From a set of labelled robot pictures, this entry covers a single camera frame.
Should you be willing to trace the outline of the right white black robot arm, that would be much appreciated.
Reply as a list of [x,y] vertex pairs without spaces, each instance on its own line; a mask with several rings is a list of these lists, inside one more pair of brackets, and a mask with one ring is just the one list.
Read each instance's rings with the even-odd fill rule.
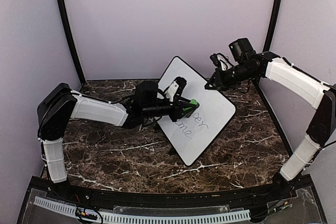
[[329,145],[335,131],[335,86],[307,74],[271,51],[257,53],[247,38],[232,42],[229,48],[237,64],[233,65],[222,53],[212,54],[210,60],[215,72],[205,89],[226,91],[245,80],[266,78],[289,89],[315,110],[304,139],[274,176],[275,183],[268,187],[269,197],[278,200],[287,193],[288,183]]

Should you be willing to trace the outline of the white whiteboard black frame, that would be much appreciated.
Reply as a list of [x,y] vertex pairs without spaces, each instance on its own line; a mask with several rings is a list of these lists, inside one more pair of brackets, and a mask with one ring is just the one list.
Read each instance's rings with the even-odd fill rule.
[[219,91],[206,90],[206,79],[178,56],[164,71],[159,88],[167,88],[176,77],[186,79],[182,96],[195,99],[199,108],[189,118],[184,117],[176,122],[164,116],[158,125],[183,163],[191,166],[233,118],[236,107]]

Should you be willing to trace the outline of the green whiteboard eraser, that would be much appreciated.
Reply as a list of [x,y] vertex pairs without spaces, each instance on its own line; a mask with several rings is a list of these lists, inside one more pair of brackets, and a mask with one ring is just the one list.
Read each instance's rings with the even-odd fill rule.
[[184,116],[189,118],[199,106],[200,104],[195,99],[190,100],[188,106],[183,108]]

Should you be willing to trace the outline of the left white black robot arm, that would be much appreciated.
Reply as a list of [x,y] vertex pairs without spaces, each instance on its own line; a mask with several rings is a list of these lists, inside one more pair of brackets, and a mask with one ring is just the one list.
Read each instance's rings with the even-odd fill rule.
[[154,81],[143,81],[132,95],[112,102],[84,95],[66,83],[57,85],[37,107],[42,156],[54,193],[63,201],[74,197],[65,168],[63,138],[71,119],[85,119],[133,129],[148,118],[168,116],[172,122],[189,117],[199,107],[194,99],[182,97],[187,81],[177,77],[165,89]]

